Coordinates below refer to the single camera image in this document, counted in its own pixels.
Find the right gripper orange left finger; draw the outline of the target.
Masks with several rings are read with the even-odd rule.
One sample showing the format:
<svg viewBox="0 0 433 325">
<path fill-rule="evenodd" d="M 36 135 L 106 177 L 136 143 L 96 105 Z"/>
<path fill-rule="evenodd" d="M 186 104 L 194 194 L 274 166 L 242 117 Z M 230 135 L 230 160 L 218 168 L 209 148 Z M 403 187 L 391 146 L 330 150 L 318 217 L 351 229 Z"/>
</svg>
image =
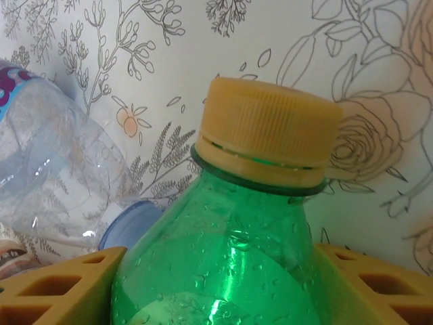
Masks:
<svg viewBox="0 0 433 325">
<path fill-rule="evenodd" d="M 111 287 L 125 247 L 0 280 L 0 325 L 110 325 Z"/>
</svg>

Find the Pepsi bottle blue cap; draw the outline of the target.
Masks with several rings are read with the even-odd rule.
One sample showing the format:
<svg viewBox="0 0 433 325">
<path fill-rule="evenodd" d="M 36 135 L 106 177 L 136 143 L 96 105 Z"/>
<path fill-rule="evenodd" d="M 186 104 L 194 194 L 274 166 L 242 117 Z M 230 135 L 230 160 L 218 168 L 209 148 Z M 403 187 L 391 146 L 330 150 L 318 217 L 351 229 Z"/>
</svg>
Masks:
<svg viewBox="0 0 433 325">
<path fill-rule="evenodd" d="M 0 59 L 0 223 L 68 246 L 131 248 L 161 214 L 101 126 Z"/>
</svg>

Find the green bottle yellow cap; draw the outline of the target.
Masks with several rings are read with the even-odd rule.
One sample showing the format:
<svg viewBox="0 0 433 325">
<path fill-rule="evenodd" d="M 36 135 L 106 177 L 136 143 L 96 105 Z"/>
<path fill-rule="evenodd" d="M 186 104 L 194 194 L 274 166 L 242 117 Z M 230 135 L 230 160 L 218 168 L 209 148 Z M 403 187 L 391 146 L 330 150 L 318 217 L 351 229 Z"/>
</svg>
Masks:
<svg viewBox="0 0 433 325">
<path fill-rule="evenodd" d="M 219 77 L 191 157 L 201 173 L 122 259 L 111 325 L 332 325 L 303 209 L 342 109 Z"/>
</svg>

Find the floral tablecloth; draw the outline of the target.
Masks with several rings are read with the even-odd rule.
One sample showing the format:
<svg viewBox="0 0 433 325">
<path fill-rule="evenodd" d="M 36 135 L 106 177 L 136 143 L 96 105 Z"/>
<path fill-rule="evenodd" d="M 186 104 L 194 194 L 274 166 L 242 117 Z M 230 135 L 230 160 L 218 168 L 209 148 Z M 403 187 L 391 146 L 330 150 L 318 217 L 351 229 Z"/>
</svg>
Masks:
<svg viewBox="0 0 433 325">
<path fill-rule="evenodd" d="M 0 0 L 0 58 L 102 125 L 160 209 L 198 174 L 211 79 L 340 103 L 313 238 L 433 277 L 433 0 Z"/>
</svg>

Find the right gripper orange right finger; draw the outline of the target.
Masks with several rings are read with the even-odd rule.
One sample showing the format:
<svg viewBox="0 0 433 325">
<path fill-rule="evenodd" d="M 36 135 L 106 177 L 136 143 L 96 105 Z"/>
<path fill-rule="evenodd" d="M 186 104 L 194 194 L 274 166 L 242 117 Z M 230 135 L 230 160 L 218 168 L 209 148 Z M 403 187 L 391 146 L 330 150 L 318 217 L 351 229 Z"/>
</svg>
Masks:
<svg viewBox="0 0 433 325">
<path fill-rule="evenodd" d="M 433 325 L 433 277 L 316 244 L 333 325 Z"/>
</svg>

